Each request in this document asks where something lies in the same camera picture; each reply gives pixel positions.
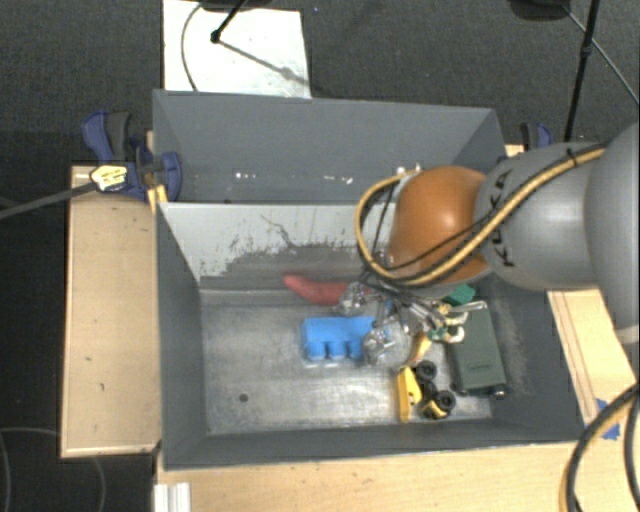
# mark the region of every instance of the blue tape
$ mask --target blue tape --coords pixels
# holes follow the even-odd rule
[[[605,402],[604,400],[600,400],[599,398],[596,398],[596,403],[598,404],[599,411],[601,411],[608,405],[607,402]],[[602,439],[609,439],[611,441],[617,441],[619,437],[620,437],[620,423],[616,423],[613,427],[611,427],[602,435]]]

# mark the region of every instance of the gray robot arm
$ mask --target gray robot arm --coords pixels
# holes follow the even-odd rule
[[[588,144],[556,144],[506,160],[488,175],[476,217],[524,181]],[[537,190],[497,230],[482,254],[500,277],[536,290],[599,287],[638,375],[638,124],[602,157]]]

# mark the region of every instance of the clamp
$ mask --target clamp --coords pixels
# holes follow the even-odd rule
[[[147,200],[147,191],[164,185],[169,201],[175,201],[182,186],[182,168],[175,152],[164,153],[160,161],[137,137],[129,136],[131,114],[97,111],[82,122],[84,142],[100,165],[90,173],[98,191]]]

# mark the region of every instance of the red object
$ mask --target red object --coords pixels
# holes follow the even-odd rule
[[[293,293],[319,306],[335,306],[349,286],[343,281],[312,281],[296,274],[288,274],[282,280]]]

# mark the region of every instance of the blue lego brick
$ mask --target blue lego brick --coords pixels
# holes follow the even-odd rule
[[[302,346],[312,361],[346,357],[362,359],[362,338],[374,322],[372,316],[307,318],[302,322]]]

